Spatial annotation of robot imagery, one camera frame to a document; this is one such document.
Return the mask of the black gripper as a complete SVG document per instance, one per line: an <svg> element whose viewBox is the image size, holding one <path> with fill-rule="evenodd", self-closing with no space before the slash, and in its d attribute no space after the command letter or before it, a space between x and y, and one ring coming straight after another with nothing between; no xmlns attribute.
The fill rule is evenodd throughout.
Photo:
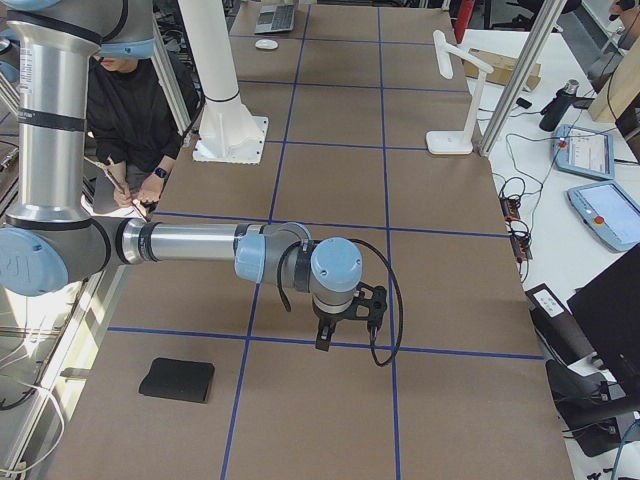
<svg viewBox="0 0 640 480"><path fill-rule="evenodd" d="M331 346L334 329L343 320L343 315L341 313L327 312L316 303L313 304L313 311L318 318L315 348L321 351L328 351Z"/></svg>

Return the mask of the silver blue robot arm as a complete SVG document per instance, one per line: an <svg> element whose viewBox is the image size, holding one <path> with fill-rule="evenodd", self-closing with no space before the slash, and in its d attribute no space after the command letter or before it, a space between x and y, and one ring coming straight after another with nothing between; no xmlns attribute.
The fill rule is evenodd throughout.
<svg viewBox="0 0 640 480"><path fill-rule="evenodd" d="M57 291L110 265L230 260L236 274L309 293L316 347L365 303L362 256L349 240L312 240L299 224L171 225L94 217L81 206L90 58L154 51L148 1L11 1L17 34L19 197L1 231L1 283L24 296Z"/></svg>

